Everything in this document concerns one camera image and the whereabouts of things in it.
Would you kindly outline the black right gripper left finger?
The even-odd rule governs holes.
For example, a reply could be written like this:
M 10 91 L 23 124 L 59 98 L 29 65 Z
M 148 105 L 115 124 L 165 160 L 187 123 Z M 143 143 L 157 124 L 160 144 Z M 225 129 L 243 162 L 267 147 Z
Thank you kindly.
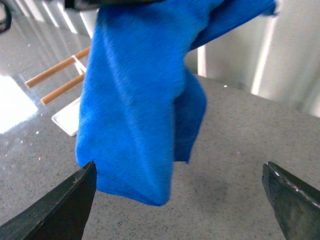
M 2 240 L 80 240 L 96 193 L 93 161 L 0 227 Z

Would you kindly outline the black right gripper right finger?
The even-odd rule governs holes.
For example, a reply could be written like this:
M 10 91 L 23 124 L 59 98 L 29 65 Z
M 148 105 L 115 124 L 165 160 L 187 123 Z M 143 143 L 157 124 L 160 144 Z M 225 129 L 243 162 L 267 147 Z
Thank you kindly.
M 319 190 L 271 161 L 262 167 L 262 184 L 285 239 L 320 239 Z

